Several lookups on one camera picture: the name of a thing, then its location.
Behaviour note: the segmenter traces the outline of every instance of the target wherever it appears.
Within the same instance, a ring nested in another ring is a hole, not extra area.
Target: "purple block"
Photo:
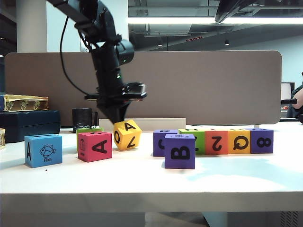
[[[195,136],[193,134],[165,136],[165,168],[195,168]]]
[[[160,129],[153,132],[153,155],[164,157],[164,138],[166,134],[178,134],[178,130]]]
[[[268,129],[250,130],[251,154],[265,154],[274,152],[274,131]]]

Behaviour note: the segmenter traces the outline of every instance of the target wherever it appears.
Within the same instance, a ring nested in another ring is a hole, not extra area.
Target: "pink cube with letter a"
[[[78,134],[78,158],[85,162],[113,157],[112,134],[103,131]]]

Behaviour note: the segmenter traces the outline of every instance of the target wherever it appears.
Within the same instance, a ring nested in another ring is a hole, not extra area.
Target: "black cable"
[[[78,34],[79,34],[79,36],[80,36],[80,38],[81,38],[83,44],[86,46],[86,48],[89,49],[89,50],[91,50],[90,44],[87,44],[87,42],[86,42],[86,40],[84,39],[82,33],[81,33],[80,31],[78,31]]]
[[[83,91],[81,88],[79,88],[78,86],[76,86],[72,80],[69,78],[69,76],[67,75],[66,71],[65,71],[65,65],[64,65],[64,62],[63,62],[63,54],[62,54],[62,43],[63,43],[63,37],[64,37],[64,32],[65,32],[65,29],[66,29],[66,25],[67,25],[67,21],[68,21],[69,17],[66,17],[66,20],[65,20],[65,24],[64,24],[64,27],[63,27],[63,31],[62,31],[62,35],[61,35],[61,40],[60,40],[60,58],[61,58],[61,64],[62,64],[62,69],[63,69],[63,72],[65,74],[65,77],[67,78],[67,80],[76,88],[78,89],[80,92],[88,95],[89,93]]]

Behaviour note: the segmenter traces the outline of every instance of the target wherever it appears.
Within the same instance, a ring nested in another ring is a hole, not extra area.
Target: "gray partition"
[[[94,93],[98,85],[90,54],[63,57],[71,79]],[[50,109],[61,112],[62,125],[71,125],[72,108],[97,109],[64,77],[59,53],[11,53],[5,65],[7,94],[48,96]],[[280,119],[282,70],[277,51],[136,52],[121,68],[124,82],[141,81],[148,92],[142,102],[129,106],[127,118],[186,117],[187,124],[265,124]]]

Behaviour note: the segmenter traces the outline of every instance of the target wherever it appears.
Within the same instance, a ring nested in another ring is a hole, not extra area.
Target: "fluorescent light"
[[[183,24],[212,24],[213,17],[129,17],[129,24],[157,24],[157,25],[183,25]]]
[[[214,17],[129,17],[129,24],[158,24],[158,25],[183,25],[183,24],[214,24]],[[300,25],[303,17],[262,18],[262,17],[229,17],[221,24],[272,24],[272,25]]]

